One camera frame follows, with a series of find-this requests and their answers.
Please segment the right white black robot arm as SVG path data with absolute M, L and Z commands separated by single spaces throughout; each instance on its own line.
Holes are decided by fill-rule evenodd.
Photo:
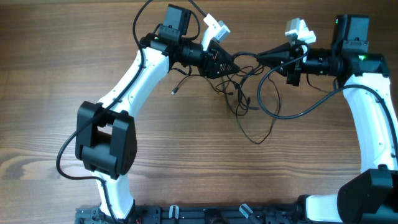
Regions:
M 281 208 L 291 223 L 396 223 L 397 118 L 390 72 L 381 54 L 368 51 L 369 17 L 336 17 L 329 49 L 312 49 L 316 40 L 301 19 L 288 21 L 287 43 L 257 55 L 257 61 L 298 85 L 302 74 L 335 78 L 351 109 L 361 151 L 360 173 L 336 194 L 301 195 Z

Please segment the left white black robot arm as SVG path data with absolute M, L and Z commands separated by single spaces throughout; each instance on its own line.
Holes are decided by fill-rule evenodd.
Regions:
M 101 204 L 93 223 L 129 223 L 135 210 L 127 173 L 137 153 L 135 117 L 175 63 L 197 67 L 200 76 L 216 79 L 239 71 L 221 46 L 230 29 L 210 14 L 200 43 L 187 37 L 193 12 L 168 5 L 165 19 L 139 41 L 137 56 L 116 86 L 97 103 L 85 101 L 77 115 L 75 156 L 90 171 Z

